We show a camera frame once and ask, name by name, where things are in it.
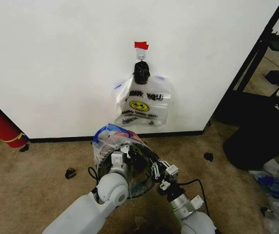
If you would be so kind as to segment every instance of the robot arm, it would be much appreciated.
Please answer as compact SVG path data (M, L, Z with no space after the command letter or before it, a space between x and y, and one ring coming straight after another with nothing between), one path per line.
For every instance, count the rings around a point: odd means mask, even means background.
M215 226L210 217L197 211L204 201L197 195L190 200L185 194L185 190L176 182L178 168L170 165L163 159L152 162L152 178L159 182L159 193L167 194L167 200L172 205L175 217L180 222L182 234L215 234Z
M99 184L87 195L79 197L43 234L96 234L105 224L106 218L128 197L129 187L125 179L127 165L123 154L112 154L112 168L104 175ZM97 196L103 202L97 202Z
M124 155L128 147L121 147L111 155L112 167L99 184L87 195L72 203L43 232L43 234L96 234L105 224L106 218L128 197L128 166ZM173 207L174 214L182 226L182 234L214 234L212 220L205 213L197 211L203 200L196 196L188 199L183 188L176 183L178 168L169 165L163 159L152 161L152 180L160 184L159 192L167 194L167 200Z

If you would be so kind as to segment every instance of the wire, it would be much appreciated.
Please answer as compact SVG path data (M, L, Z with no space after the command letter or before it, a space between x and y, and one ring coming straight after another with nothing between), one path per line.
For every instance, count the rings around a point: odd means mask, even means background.
M99 183L99 178L97 175L96 170L94 169L94 167L88 167L87 171L89 172L90 176L96 180L96 185L98 185Z
M276 65L279 68L279 65L277 65L275 62L271 61L269 58L267 58L266 56L264 56L265 59L267 59L269 62L271 62L272 64Z
M199 182L200 186L201 186L201 190L202 190L202 195L203 195L203 199L204 199L204 204L205 204L205 208L206 208L206 213L209 217L211 217L209 215L209 211L208 211L208 206L207 206L207 202L206 202L206 197L205 197L205 193L204 193L204 188L203 188L203 184L202 182L199 180L199 179L194 179L194 180L191 180L191 181L188 181L188 182L185 182L185 183L177 183L178 185L188 185L188 184L192 184L194 182Z

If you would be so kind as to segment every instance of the red cylinder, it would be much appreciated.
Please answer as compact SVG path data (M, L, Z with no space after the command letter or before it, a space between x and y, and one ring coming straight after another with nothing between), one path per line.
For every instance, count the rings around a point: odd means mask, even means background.
M0 138L10 147L21 147L27 143L22 132L0 113Z

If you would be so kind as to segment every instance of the yellow smiley face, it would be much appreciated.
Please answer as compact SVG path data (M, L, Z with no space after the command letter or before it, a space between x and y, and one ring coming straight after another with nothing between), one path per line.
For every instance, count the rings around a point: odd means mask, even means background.
M140 101L131 101L130 106L131 106L131 108L133 108L134 110L137 110L137 111L146 112L149 110L149 107L145 103L140 102Z

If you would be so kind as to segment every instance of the black baseboard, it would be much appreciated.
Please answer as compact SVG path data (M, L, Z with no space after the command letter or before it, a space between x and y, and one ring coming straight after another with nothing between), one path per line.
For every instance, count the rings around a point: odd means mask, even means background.
M140 138L150 137L179 137L179 136L198 136L202 135L203 131L188 131L188 132L171 132L171 133L144 133L138 134ZM77 136L77 137L59 137L59 138L32 138L31 143L45 142L72 142L72 141L92 141L93 136Z

